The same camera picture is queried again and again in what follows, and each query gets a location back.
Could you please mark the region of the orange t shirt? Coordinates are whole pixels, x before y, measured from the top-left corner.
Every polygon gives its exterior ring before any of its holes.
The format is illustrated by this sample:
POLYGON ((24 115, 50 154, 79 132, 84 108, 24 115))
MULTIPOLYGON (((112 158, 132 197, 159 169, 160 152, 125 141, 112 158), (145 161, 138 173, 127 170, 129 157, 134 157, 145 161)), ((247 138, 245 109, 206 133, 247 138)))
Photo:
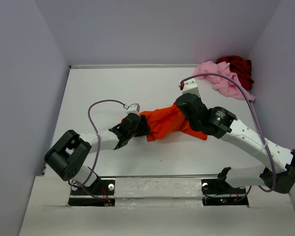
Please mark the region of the orange t shirt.
POLYGON ((198 139, 207 139, 207 135, 203 132, 196 132, 190 128, 188 121, 185 119, 175 103, 167 108, 140 112, 140 115, 146 117, 147 124, 150 127, 150 132, 147 134, 148 142, 163 139, 170 133, 176 131, 198 139))

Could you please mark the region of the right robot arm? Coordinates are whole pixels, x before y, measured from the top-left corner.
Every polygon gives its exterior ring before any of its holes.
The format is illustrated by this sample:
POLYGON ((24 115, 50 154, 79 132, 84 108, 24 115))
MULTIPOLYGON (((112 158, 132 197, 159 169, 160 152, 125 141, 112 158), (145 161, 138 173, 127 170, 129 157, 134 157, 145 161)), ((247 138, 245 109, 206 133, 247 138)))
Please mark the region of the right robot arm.
POLYGON ((175 105, 193 131, 230 143, 260 162, 254 167, 225 167, 218 174, 219 183, 232 188, 265 186, 281 194, 290 192, 295 183, 295 149, 261 139, 235 114, 222 107, 207 108, 198 95, 185 93, 175 105))

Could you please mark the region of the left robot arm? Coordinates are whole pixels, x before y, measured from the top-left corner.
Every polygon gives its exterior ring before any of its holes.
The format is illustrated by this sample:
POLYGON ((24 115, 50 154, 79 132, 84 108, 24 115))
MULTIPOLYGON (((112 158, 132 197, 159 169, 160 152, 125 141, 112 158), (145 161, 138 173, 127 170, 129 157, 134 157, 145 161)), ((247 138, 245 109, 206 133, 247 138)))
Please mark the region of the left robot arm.
POLYGON ((95 194, 101 185, 94 168, 84 165, 90 153, 98 159, 102 150, 117 150, 128 144, 133 137, 149 133, 146 116, 129 113, 113 128, 99 134, 80 135, 74 130, 66 131, 45 154, 45 163, 63 180, 73 180, 77 186, 95 194))

